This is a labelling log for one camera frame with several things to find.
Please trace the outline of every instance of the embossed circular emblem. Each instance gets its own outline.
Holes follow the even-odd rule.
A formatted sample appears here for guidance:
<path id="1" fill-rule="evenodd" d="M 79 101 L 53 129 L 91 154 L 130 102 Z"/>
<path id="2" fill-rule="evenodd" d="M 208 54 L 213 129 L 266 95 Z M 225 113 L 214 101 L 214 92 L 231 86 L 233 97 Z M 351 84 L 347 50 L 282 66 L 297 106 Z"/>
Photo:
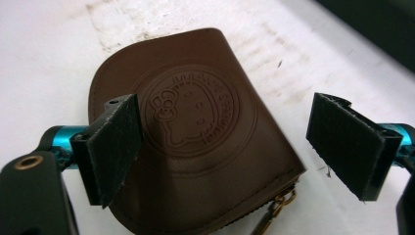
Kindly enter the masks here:
<path id="1" fill-rule="evenodd" d="M 205 66 L 183 66 L 153 77 L 144 100 L 149 144 L 178 157 L 195 157 L 220 145 L 239 113 L 235 89 Z"/>

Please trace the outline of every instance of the white surface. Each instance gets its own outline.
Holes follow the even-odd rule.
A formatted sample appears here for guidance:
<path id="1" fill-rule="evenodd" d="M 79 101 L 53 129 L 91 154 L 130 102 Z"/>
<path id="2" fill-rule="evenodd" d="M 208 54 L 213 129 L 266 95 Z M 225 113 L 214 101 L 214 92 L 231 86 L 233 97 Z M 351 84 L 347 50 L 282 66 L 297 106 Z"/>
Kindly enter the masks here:
<path id="1" fill-rule="evenodd" d="M 397 234 L 405 170 L 393 168 L 378 202 L 363 204 L 320 170 L 305 132 L 314 92 L 348 99 L 375 122 L 414 125 L 415 76 L 313 1 L 2 1 L 0 167 L 31 152 L 50 126 L 87 123 L 90 82 L 111 54 L 201 27 L 222 30 L 307 167 L 268 234 Z M 88 205 L 77 171 L 64 177 L 81 234 L 129 234 L 109 210 Z M 216 234 L 249 234 L 262 214 Z"/>

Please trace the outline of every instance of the zipper pull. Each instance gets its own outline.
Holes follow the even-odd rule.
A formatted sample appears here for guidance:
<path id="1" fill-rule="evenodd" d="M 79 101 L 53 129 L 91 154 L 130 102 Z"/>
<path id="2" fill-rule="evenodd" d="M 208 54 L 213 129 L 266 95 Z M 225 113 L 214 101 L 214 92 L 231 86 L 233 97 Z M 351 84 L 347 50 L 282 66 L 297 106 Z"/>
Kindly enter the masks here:
<path id="1" fill-rule="evenodd" d="M 284 190 L 281 194 L 274 198 L 274 201 L 268 208 L 268 212 L 263 216 L 262 220 L 256 226 L 253 235 L 262 235 L 271 225 L 272 220 L 278 216 L 284 206 L 290 204 L 296 198 L 295 186 Z"/>

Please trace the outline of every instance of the leather coin purse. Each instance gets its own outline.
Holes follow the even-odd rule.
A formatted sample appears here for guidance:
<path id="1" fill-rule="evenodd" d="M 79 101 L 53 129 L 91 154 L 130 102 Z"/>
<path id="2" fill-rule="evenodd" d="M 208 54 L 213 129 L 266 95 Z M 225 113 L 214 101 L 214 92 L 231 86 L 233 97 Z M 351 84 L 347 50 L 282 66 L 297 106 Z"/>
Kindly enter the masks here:
<path id="1" fill-rule="evenodd" d="M 91 85 L 89 120 L 131 93 L 145 140 L 110 205 L 131 232 L 208 234 L 276 197 L 290 201 L 284 194 L 304 167 L 219 30 L 143 41 L 109 57 Z"/>

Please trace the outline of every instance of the teal clamp arm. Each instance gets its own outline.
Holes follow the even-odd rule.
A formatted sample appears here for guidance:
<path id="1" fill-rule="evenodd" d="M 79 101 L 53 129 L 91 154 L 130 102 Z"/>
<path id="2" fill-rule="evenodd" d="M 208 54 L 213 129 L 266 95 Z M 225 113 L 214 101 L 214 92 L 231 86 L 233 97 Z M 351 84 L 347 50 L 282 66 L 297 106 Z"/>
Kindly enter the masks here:
<path id="1" fill-rule="evenodd" d="M 402 141 L 397 149 L 394 165 L 405 167 L 409 172 L 415 171 L 415 128 L 400 123 L 380 123 L 381 127 L 393 130 L 402 135 Z"/>
<path id="2" fill-rule="evenodd" d="M 49 128 L 42 136 L 39 146 L 34 150 L 52 153 L 61 169 L 77 168 L 74 162 L 70 139 L 73 135 L 85 130 L 87 125 L 57 125 Z"/>

